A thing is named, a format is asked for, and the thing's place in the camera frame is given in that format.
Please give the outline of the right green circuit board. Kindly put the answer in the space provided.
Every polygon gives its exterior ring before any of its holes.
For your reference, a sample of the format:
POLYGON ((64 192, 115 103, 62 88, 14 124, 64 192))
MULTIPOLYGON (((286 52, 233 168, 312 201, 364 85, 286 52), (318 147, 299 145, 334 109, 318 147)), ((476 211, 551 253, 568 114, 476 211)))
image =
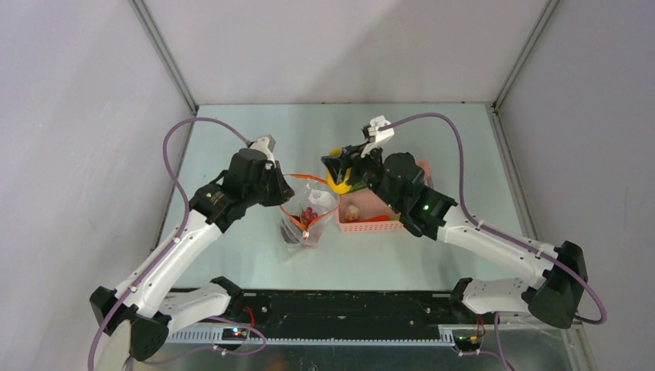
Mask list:
POLYGON ((483 340, 483 335, 454 335, 453 347, 458 352, 477 352, 483 340))

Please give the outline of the left green circuit board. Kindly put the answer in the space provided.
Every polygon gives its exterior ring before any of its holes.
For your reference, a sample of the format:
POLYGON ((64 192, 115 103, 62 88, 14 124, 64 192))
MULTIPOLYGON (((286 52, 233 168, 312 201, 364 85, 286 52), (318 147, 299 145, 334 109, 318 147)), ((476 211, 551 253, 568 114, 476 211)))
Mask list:
POLYGON ((228 327, 222 330, 222 342, 245 342, 249 339, 249 330, 247 328, 228 327))

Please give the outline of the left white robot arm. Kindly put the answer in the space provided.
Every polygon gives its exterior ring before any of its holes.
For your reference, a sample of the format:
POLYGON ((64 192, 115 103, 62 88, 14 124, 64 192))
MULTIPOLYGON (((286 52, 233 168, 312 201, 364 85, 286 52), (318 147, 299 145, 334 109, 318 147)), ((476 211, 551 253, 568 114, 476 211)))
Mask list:
POLYGON ((199 188, 185 206, 179 226, 125 281, 114 289, 99 286, 90 305, 100 331, 112 336, 131 327, 127 354, 136 361, 151 358, 167 337, 205 318, 234 322, 244 312, 239 289, 224 278, 182 294, 166 296, 190 264, 251 206, 280 206, 294 192, 267 148, 242 148, 229 167, 199 188))

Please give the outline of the clear zip bag orange zipper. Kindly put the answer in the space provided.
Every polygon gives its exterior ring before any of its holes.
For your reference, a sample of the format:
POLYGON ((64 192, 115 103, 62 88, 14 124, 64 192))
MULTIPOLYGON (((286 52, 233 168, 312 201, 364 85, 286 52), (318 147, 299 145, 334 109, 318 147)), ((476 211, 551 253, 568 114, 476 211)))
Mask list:
POLYGON ((339 206, 339 196, 325 179, 314 175, 284 175, 294 195, 281 207, 280 233, 290 247, 316 247, 339 206))

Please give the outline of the orange carrot green top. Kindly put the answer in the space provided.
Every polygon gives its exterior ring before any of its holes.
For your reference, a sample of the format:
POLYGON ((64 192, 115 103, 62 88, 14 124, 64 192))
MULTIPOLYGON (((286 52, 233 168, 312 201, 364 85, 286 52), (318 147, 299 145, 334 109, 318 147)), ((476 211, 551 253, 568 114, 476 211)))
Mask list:
POLYGON ((392 222, 398 220, 399 220, 399 214, 392 214, 392 215, 373 216, 367 219, 359 219, 358 223, 385 223, 385 222, 392 222))

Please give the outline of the white garlic bulb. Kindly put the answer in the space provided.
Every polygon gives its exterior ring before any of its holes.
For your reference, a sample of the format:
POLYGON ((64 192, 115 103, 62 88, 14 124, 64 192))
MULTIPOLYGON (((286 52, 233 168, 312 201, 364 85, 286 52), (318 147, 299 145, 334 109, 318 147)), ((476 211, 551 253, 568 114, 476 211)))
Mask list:
POLYGON ((344 209, 343 220, 345 223, 354 223, 360 219, 360 209, 356 205, 348 205, 344 209))

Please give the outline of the green circuit board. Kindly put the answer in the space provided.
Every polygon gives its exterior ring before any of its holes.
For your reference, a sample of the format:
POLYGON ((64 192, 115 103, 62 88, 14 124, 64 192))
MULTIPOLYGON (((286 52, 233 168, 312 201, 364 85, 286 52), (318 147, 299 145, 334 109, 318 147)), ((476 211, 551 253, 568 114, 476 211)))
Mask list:
POLYGON ((249 339, 249 330, 247 328, 228 327, 222 330, 222 342, 245 342, 249 339))
POLYGON ((454 335, 453 347, 458 352, 477 352, 483 340, 483 335, 454 335))

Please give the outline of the red grape bunch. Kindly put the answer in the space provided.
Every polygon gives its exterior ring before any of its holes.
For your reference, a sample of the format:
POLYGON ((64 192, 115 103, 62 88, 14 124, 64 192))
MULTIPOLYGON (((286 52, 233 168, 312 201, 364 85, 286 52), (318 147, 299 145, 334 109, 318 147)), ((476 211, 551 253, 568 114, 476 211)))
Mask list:
POLYGON ((304 227, 309 227, 318 218, 318 213, 312 208, 307 207, 300 212, 300 223, 304 227))

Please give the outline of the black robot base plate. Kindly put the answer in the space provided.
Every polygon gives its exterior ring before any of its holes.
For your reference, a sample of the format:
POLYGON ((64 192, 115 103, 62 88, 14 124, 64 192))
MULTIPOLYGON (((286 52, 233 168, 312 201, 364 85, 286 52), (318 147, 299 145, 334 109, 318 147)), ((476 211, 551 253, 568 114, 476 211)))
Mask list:
POLYGON ((447 291, 327 291, 246 289, 230 300, 222 318, 254 325, 265 336, 309 335, 425 339, 446 325, 493 325, 447 291))

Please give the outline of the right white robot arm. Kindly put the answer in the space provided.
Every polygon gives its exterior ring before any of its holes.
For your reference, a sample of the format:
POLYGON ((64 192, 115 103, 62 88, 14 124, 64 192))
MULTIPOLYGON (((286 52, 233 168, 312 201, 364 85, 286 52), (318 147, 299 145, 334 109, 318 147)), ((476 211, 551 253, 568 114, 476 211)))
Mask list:
POLYGON ((452 290, 450 315, 460 323, 491 312, 524 312, 555 328, 570 328, 588 283, 582 248, 559 246, 503 232, 466 213, 462 203, 429 187, 409 153, 387 158, 376 148, 336 149, 321 159, 330 187, 339 194, 355 186, 370 190, 399 215, 415 237, 428 237, 484 257, 516 273, 514 279, 462 278, 452 290))

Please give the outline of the pink plastic basket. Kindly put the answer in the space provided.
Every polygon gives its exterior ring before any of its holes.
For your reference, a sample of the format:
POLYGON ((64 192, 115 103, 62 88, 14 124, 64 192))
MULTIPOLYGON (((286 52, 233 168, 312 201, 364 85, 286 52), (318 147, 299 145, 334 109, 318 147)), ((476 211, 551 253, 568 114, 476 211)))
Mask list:
POLYGON ((334 220, 342 233, 364 233, 364 232, 385 232, 404 230, 400 221, 385 223, 345 223, 343 220, 344 209, 348 205, 356 205, 360 209, 360 219, 367 219, 373 216, 398 214, 393 212, 376 194, 369 188, 357 192, 340 194, 339 204, 334 213, 334 220))

